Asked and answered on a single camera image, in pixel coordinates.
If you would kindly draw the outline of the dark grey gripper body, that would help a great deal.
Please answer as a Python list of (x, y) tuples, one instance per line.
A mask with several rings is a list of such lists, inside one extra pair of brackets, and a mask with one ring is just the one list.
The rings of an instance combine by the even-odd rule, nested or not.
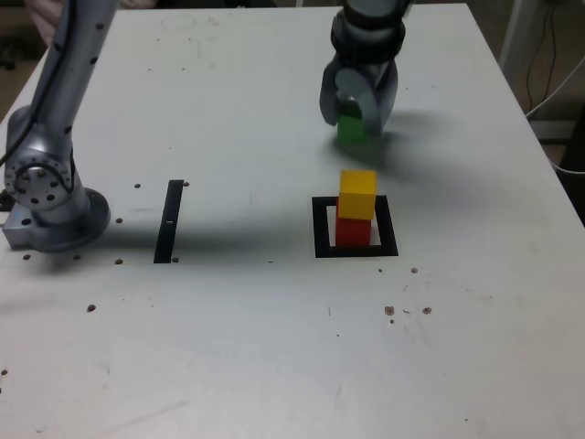
[(340, 91), (378, 91), (385, 85), (384, 64), (344, 63), (339, 70)]

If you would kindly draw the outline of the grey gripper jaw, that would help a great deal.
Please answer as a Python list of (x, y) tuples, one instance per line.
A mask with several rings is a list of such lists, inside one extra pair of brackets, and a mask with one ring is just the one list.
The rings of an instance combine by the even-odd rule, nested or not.
[(339, 57), (334, 56), (324, 68), (319, 96), (319, 107), (324, 121), (329, 125), (336, 125), (338, 120), (335, 75), (341, 67), (342, 64), (339, 61)]
[(335, 75), (337, 86), (336, 109), (341, 114), (349, 106), (360, 111), (363, 130), (368, 136), (380, 136), (394, 107), (398, 89), (398, 69), (394, 60), (385, 63), (385, 85), (378, 91), (340, 91), (339, 71)]

